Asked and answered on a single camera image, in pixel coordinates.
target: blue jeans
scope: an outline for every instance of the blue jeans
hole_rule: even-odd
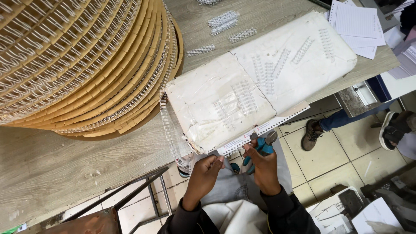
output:
[[[322,130],[327,132],[327,131],[331,130],[332,128],[342,127],[342,126],[347,125],[349,123],[352,123],[352,122],[355,122],[357,120],[363,119],[367,116],[377,114],[378,112],[387,109],[395,100],[396,99],[385,102],[385,103],[383,103],[382,105],[380,105],[376,108],[373,108],[369,111],[366,111],[366,112],[364,112],[360,115],[357,115],[356,117],[352,117],[352,118],[348,117],[345,110],[342,109],[338,112],[335,112],[334,114],[332,114],[331,116],[329,116],[327,118],[321,119],[319,121],[319,125],[321,126]]]

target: tiled floor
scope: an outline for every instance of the tiled floor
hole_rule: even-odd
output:
[[[322,113],[313,119],[327,117],[333,112]],[[304,206],[327,197],[330,194],[329,190],[338,184],[359,189],[365,184],[381,180],[382,177],[412,162],[397,150],[389,152],[381,147],[378,142],[379,129],[371,129],[370,125],[380,121],[378,117],[383,116],[383,113],[379,113],[377,116],[369,116],[326,132],[318,139],[315,148],[310,152],[300,147],[307,119],[276,128],[292,176],[293,191]],[[230,162],[241,165],[243,158],[234,156]],[[171,207],[175,210],[186,191],[188,180],[179,176],[175,163],[169,165],[163,177]],[[143,183],[144,181],[137,182],[125,188],[116,197],[103,202],[90,213],[116,204],[123,196]],[[151,186],[158,201],[159,213],[166,214],[167,206],[160,181],[156,180]],[[64,218],[92,204],[97,199],[98,197],[71,208],[66,211]],[[149,190],[145,189],[126,204],[119,211],[119,216],[124,233],[128,233],[138,222],[155,217]],[[166,219],[146,224],[135,233],[157,233]]]

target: pliers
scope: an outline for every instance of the pliers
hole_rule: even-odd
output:
[[[251,134],[250,139],[254,139],[257,137],[256,133]],[[255,147],[255,150],[257,150],[257,152],[259,152],[262,156],[266,156],[269,154],[272,154],[274,152],[273,150],[273,146],[272,143],[275,142],[277,140],[277,132],[273,131],[270,132],[269,134],[267,134],[266,138],[263,137],[259,137],[257,138],[257,143],[258,146]],[[250,162],[251,157],[247,156],[245,157],[244,161],[243,161],[243,166],[247,166],[248,163]],[[250,169],[247,171],[248,175],[251,175],[254,173],[254,164],[250,167]]]

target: cardboard spool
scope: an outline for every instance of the cardboard spool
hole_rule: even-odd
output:
[[[162,0],[9,1],[0,22],[0,125],[118,137],[159,112],[182,71]]]

